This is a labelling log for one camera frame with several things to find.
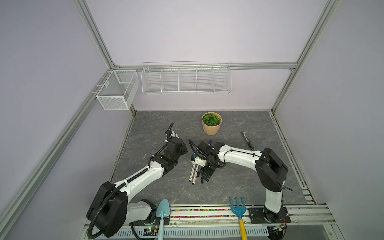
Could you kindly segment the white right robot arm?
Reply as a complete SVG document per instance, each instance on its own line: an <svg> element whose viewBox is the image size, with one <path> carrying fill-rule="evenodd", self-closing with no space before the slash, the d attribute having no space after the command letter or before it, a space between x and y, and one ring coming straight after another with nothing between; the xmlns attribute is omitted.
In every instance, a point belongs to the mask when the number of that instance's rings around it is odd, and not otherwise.
<svg viewBox="0 0 384 240"><path fill-rule="evenodd" d="M195 145L190 142L193 150L191 162L194 171L190 181L196 177L209 181L217 169L223 169L227 164L235 164L251 169L259 176L262 186L266 189L264 207L251 209L252 223L289 223L288 210L284 207L284 190L288 167L280 157L269 148L262 151L243 150L216 143L214 145L200 142Z"/></svg>

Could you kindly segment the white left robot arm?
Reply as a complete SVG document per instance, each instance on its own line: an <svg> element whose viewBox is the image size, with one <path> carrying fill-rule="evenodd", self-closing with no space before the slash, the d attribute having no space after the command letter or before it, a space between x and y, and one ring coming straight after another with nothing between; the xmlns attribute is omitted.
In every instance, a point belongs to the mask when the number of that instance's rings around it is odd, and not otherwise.
<svg viewBox="0 0 384 240"><path fill-rule="evenodd" d="M101 235L112 237L125 223L155 220L155 205L148 200L137 203L131 200L149 184L170 172L178 164L180 156L187 152L183 140L174 131L167 130L165 145L149 158L145 167L116 183L103 183L86 215L90 221L88 239Z"/></svg>

